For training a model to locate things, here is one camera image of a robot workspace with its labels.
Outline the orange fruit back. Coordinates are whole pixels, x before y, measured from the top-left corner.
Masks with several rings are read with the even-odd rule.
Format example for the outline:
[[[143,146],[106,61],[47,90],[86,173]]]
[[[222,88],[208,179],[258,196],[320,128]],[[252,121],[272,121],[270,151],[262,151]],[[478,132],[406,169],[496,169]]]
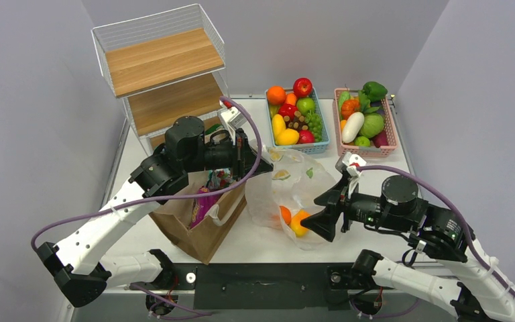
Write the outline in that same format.
[[[281,86],[272,86],[266,91],[266,99],[269,104],[281,105],[286,101],[286,91]]]

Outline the blue plastic fruit basket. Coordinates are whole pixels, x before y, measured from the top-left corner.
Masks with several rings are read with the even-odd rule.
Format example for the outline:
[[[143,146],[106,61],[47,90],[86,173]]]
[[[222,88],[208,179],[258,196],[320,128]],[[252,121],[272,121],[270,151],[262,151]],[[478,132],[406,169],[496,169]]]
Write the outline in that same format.
[[[293,120],[290,120],[290,121],[287,120],[286,121],[281,115],[278,114],[278,109],[284,103],[281,104],[281,105],[272,105],[272,104],[269,104],[268,101],[266,101],[267,104],[268,104],[268,109],[269,109],[269,113],[270,113],[270,120],[269,120],[270,135],[271,135],[271,138],[272,138],[272,143],[273,143],[273,145],[275,147],[290,148],[290,149],[298,150],[298,151],[303,152],[305,154],[322,154],[328,148],[328,145],[330,143],[330,138],[329,138],[329,135],[327,133],[327,127],[326,127],[327,122],[325,121],[325,114],[323,113],[323,110],[321,108],[321,104],[319,102],[319,98],[318,98],[318,95],[317,95],[317,89],[315,87],[313,87],[313,90],[312,90],[312,92],[310,93],[310,95],[308,97],[311,97],[311,98],[314,99],[314,101],[315,101],[315,103],[317,105],[315,113],[318,113],[322,117],[322,122],[323,122],[323,132],[322,132],[323,138],[322,138],[322,141],[321,142],[315,142],[313,144],[298,144],[298,142],[297,142],[296,144],[291,145],[291,146],[278,146],[278,145],[276,145],[275,141],[274,141],[275,137],[282,130],[290,128],[290,129],[295,129],[296,131],[299,132],[299,131],[304,130],[304,129],[308,130],[308,126],[307,126],[306,121],[305,121],[305,116],[302,115],[299,111],[295,112]],[[296,98],[294,100],[294,104],[293,105],[296,106],[296,101],[297,100],[298,100],[298,98]]]

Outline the orange fruit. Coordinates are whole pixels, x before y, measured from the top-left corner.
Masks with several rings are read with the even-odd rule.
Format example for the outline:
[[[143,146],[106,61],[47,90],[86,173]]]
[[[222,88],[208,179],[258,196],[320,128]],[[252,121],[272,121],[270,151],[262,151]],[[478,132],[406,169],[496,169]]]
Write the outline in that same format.
[[[282,206],[282,205],[280,205],[279,208],[280,208],[280,214],[281,214],[283,222],[286,225],[290,225],[290,222],[292,220],[292,213],[291,213],[291,211],[287,207]]]
[[[286,91],[281,86],[272,86],[266,91],[266,99],[269,104],[281,105],[286,101]]]

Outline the clear plastic lemon-print bag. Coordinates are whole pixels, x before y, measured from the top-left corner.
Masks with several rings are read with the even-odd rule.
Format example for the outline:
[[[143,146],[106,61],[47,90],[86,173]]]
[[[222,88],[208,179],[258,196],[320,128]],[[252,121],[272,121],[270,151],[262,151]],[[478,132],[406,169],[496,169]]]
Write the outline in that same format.
[[[262,156],[273,164],[274,170],[245,183],[251,220],[256,225],[283,232],[301,250],[323,247],[327,242],[310,230],[297,238],[283,222],[279,206],[287,207],[292,216],[302,209],[310,215],[318,213],[321,207],[313,200],[331,188],[337,182],[335,178],[312,156],[297,150],[263,147]]]

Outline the orange fruit front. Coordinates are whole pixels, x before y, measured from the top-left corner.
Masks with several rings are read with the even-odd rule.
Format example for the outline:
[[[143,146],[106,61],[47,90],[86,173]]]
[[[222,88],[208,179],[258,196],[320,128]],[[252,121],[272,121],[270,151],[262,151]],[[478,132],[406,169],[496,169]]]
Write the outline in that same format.
[[[280,208],[280,214],[281,214],[283,222],[286,225],[290,225],[290,222],[292,220],[292,213],[291,213],[291,211],[287,207],[282,206],[282,205],[280,205],[279,208]]]

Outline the red pomegranate fruit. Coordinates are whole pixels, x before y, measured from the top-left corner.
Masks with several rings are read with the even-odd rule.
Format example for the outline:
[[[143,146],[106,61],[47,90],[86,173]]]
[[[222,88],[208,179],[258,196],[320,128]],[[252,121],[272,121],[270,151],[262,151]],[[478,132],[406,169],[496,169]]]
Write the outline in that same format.
[[[299,131],[298,144],[313,144],[315,143],[315,136],[313,132],[304,129]]]

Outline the purple snack packet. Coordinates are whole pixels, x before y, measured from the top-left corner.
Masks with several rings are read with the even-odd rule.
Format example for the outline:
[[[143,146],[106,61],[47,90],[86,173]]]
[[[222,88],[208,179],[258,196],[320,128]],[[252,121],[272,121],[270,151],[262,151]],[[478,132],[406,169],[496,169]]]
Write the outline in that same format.
[[[206,216],[210,208],[217,203],[220,195],[205,196],[197,198],[193,201],[192,215],[190,218],[189,228],[197,226]]]

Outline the green bell pepper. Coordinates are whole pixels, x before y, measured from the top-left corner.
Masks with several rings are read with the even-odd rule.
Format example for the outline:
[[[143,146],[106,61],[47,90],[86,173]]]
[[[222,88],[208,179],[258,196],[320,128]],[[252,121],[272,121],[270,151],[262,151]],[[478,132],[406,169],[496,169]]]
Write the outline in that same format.
[[[388,94],[387,88],[376,81],[366,82],[362,90],[371,102],[381,101],[385,99]]]

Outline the yellow orange mango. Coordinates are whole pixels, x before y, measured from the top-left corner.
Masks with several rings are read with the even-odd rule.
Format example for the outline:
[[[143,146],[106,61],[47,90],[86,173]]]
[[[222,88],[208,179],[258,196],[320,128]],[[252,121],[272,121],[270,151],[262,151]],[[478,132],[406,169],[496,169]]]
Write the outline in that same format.
[[[304,237],[309,232],[309,229],[302,225],[302,221],[309,216],[309,212],[302,209],[291,218],[289,227],[297,238]]]

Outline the pink plastic vegetable basket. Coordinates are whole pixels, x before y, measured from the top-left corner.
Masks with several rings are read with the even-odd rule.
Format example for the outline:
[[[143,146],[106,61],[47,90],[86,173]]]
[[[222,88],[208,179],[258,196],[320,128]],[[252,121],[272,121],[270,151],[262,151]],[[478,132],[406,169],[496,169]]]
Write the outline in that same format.
[[[336,88],[334,89],[334,99],[333,99],[333,119],[335,122],[335,138],[336,138],[336,148],[337,154],[342,155],[344,152],[352,152],[354,154],[359,154],[362,157],[367,158],[387,158],[400,143],[398,133],[396,130],[396,124],[393,118],[392,110],[390,109],[389,100],[391,96],[387,95],[385,99],[382,100],[380,110],[384,111],[384,133],[386,134],[386,139],[388,145],[381,145],[379,148],[377,147],[357,147],[344,144],[341,139],[341,130],[340,130],[340,111],[338,110],[338,100],[343,91],[349,91],[351,94],[357,94],[356,90],[346,89],[346,88]]]

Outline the yellow lemon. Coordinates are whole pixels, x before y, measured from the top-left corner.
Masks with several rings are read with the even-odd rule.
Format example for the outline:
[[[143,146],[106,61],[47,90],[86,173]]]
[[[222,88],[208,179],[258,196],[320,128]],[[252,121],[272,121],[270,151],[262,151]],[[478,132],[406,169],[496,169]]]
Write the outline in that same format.
[[[299,132],[295,129],[284,129],[275,137],[275,144],[278,146],[291,146],[299,141]]]

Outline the teal snack packet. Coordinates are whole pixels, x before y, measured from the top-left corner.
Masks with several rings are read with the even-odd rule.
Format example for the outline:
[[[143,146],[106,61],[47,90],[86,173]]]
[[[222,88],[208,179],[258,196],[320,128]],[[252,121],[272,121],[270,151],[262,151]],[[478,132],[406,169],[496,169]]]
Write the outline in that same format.
[[[235,182],[235,179],[229,169],[210,170],[205,187],[210,191],[217,191],[227,188],[233,182]]]

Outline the brown jute tote bag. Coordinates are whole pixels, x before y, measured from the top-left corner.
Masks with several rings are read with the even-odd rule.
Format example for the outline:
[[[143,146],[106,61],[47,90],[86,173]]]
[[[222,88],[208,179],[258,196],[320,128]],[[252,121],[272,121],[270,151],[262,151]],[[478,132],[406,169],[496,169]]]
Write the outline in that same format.
[[[245,209],[245,185],[222,194],[205,218],[190,229],[193,201],[174,199],[167,201],[150,218],[170,242],[191,258],[209,264],[223,240]]]

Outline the green snack packet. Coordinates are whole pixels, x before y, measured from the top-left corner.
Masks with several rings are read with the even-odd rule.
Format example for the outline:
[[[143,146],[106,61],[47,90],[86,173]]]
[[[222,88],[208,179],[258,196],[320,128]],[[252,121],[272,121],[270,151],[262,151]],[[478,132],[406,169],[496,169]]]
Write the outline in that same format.
[[[221,124],[218,124],[218,123],[214,124],[205,130],[205,135],[206,136],[211,135],[212,133],[222,130],[222,129],[223,129],[223,126]]]

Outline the green grape bunch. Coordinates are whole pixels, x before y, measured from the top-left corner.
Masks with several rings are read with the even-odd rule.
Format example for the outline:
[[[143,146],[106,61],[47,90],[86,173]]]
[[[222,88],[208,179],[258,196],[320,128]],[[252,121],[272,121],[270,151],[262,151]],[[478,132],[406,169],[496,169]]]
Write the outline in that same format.
[[[309,111],[305,116],[308,130],[313,134],[315,142],[321,142],[323,135],[322,117],[313,111]]]

